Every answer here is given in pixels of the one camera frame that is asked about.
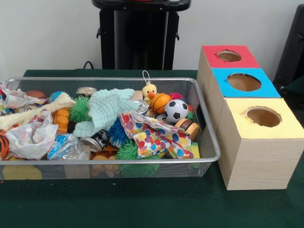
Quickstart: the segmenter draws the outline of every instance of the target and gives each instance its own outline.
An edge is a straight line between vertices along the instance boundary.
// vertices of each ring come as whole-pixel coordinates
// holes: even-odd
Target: black stand
[[[100,8],[103,69],[172,70],[177,11],[190,7],[190,0],[92,0]]]

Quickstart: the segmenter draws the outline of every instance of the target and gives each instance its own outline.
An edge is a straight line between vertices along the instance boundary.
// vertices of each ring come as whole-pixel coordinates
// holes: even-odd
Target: metal mesh basket
[[[0,180],[203,176],[211,162],[219,159],[220,150],[197,82],[190,78],[154,78],[151,81],[159,93],[179,92],[192,106],[194,121],[200,126],[195,139],[200,159],[0,161]],[[7,84],[10,90],[40,90],[47,96],[64,91],[74,96],[79,87],[141,90],[145,81],[140,78],[33,77],[11,79]]]

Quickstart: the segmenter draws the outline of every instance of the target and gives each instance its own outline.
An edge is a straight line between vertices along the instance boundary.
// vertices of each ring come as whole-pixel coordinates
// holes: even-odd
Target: rubber duck
[[[157,94],[156,86],[153,84],[147,84],[142,88],[143,100],[147,105],[150,105],[152,98]]]
[[[144,77],[145,73],[148,75],[148,81]],[[147,105],[150,105],[152,98],[157,94],[157,89],[155,85],[151,84],[148,71],[144,70],[142,76],[146,82],[146,86],[142,88],[143,101],[147,103]]]

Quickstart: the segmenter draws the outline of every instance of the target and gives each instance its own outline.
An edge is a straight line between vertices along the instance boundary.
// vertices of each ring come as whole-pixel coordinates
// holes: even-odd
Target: blue paper
[[[224,97],[281,97],[270,79],[260,68],[213,68],[212,71]],[[251,75],[260,81],[261,87],[258,90],[249,92],[237,90],[227,80],[233,74]]]

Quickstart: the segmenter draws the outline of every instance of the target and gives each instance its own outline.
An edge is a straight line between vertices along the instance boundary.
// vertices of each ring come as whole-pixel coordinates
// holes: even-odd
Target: green spiky ball
[[[69,120],[75,123],[80,123],[83,121],[92,121],[92,118],[88,115],[89,109],[87,107],[88,97],[77,97],[74,99],[76,105],[70,108]]]
[[[187,119],[193,121],[193,112],[191,111],[188,112]]]
[[[117,152],[118,160],[137,160],[138,147],[133,140],[127,140],[125,145]],[[154,155],[141,159],[160,159],[158,155]],[[120,172],[124,177],[152,177],[159,169],[159,164],[126,164],[120,165]]]

